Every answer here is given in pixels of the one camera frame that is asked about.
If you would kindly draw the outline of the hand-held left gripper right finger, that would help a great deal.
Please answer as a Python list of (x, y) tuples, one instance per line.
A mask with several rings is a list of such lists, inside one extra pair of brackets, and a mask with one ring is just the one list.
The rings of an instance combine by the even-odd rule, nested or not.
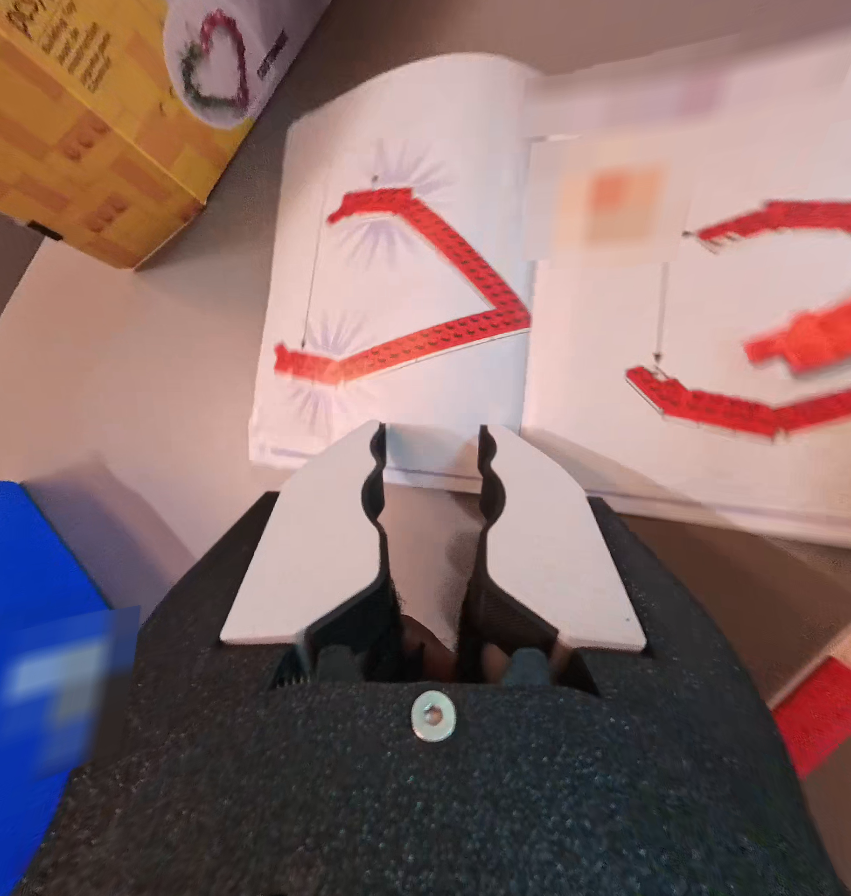
[(479, 430), (484, 517), (464, 617), (507, 653), (641, 653), (647, 636), (586, 492), (507, 427)]

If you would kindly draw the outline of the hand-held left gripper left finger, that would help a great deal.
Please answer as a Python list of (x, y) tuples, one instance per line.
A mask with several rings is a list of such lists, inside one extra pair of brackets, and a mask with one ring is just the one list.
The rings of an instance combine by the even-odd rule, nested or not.
[(284, 483), (219, 634), (223, 644), (299, 643), (390, 576), (386, 427), (369, 420)]

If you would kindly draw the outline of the long red brick strip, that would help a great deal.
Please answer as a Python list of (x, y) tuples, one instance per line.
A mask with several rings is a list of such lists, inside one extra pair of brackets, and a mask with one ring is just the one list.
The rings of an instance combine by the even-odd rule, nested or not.
[(770, 699), (788, 756), (805, 780), (851, 738), (851, 622)]

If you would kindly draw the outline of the red and white brick piece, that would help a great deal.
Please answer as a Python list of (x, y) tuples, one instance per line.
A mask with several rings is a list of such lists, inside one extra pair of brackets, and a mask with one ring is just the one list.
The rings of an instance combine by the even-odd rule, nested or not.
[(793, 376), (851, 363), (851, 297), (803, 311), (784, 327), (752, 337), (743, 350), (751, 365), (777, 362)]

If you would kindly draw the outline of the grey desk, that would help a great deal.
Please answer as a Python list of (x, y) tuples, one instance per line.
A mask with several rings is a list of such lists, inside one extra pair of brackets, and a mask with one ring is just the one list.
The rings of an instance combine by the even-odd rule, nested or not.
[[(723, 37), (753, 2), (333, 2), (207, 210), (117, 271), (0, 216), (0, 479), (22, 482), (106, 598), (148, 613), (283, 476), (245, 444), (282, 146), (308, 108), (452, 51), (545, 72)], [(400, 596), (450, 636), (476, 548), (475, 497), (388, 486)], [(625, 521), (711, 612), (767, 698), (851, 621), (851, 550)], [(805, 782), (851, 890), (851, 739)]]

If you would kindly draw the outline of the open instruction booklet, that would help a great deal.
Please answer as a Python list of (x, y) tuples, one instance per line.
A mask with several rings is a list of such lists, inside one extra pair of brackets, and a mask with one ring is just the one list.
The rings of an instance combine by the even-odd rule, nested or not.
[(375, 419), (391, 481), (475, 492), (500, 424), (622, 512), (851, 546), (851, 363), (743, 350), (847, 297), (851, 25), (409, 63), (287, 129), (250, 461)]

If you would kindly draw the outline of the blue plastic bin with dividers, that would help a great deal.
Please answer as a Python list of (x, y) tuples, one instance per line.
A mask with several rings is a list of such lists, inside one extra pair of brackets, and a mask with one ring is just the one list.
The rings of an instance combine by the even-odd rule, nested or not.
[(119, 749), (140, 619), (108, 605), (23, 486), (0, 481), (0, 894), (70, 772)]

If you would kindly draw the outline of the yellow and white toy box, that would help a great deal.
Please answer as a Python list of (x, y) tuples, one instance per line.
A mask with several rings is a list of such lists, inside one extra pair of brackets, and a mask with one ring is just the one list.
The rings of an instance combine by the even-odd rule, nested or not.
[(0, 1), (0, 212), (133, 269), (185, 229), (329, 1)]

